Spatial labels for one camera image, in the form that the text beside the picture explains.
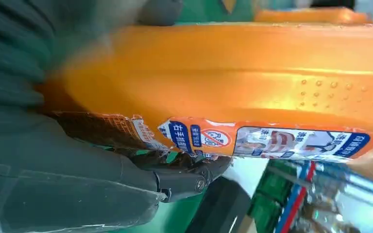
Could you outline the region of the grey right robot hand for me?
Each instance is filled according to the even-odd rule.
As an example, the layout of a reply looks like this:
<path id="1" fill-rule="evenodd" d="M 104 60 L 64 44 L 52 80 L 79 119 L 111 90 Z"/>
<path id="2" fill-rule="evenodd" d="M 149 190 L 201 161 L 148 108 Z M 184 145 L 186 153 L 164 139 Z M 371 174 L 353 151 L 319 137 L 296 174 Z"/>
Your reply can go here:
<path id="1" fill-rule="evenodd" d="M 172 163 L 69 137 L 35 108 L 51 68 L 138 21 L 145 0 L 0 0 L 0 233 L 93 233 L 150 222 L 162 202 L 202 193 L 230 157 Z"/>

